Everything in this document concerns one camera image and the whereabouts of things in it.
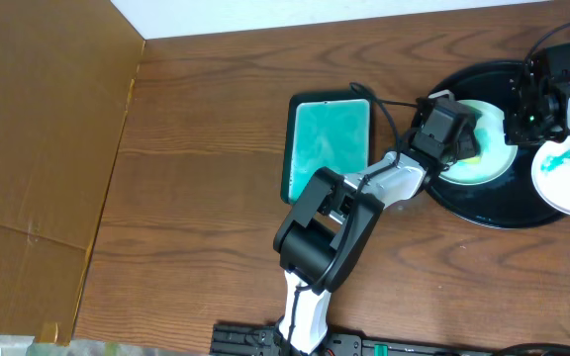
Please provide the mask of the green yellow sponge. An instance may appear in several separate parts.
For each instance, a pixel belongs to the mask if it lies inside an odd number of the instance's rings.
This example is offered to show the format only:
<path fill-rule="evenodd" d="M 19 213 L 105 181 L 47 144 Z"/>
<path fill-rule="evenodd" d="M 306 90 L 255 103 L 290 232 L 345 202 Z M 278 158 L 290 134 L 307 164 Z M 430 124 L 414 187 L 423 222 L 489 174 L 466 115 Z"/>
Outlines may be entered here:
<path fill-rule="evenodd" d="M 462 134 L 459 160 L 462 163 L 478 164 L 489 146 L 489 141 L 489 133 L 486 128 L 466 127 Z"/>

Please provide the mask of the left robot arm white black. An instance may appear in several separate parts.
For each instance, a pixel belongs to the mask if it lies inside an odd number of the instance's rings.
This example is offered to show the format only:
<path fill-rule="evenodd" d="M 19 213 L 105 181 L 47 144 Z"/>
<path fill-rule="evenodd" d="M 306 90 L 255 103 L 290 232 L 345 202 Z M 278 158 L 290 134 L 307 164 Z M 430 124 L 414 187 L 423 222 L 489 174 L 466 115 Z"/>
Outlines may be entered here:
<path fill-rule="evenodd" d="M 273 248 L 287 283 L 276 326 L 284 355 L 310 355 L 328 335 L 333 292 L 355 267 L 383 211 L 410 200 L 457 160 L 478 154 L 478 116 L 449 97 L 421 99 L 421 123 L 395 149 L 355 173 L 323 167 L 278 228 Z"/>

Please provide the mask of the light green plate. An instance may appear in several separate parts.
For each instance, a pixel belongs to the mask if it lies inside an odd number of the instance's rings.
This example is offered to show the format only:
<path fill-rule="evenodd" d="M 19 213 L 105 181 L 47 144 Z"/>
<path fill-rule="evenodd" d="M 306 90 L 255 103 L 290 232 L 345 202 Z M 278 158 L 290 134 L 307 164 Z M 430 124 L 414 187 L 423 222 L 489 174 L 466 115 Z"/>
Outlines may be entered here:
<path fill-rule="evenodd" d="M 474 135 L 478 141 L 480 153 L 464 160 L 459 160 L 439 178 L 456 185 L 479 185 L 490 182 L 505 173 L 514 162 L 518 153 L 515 145 L 505 144 L 505 114 L 498 107 L 478 100 L 460 100 L 477 115 Z"/>

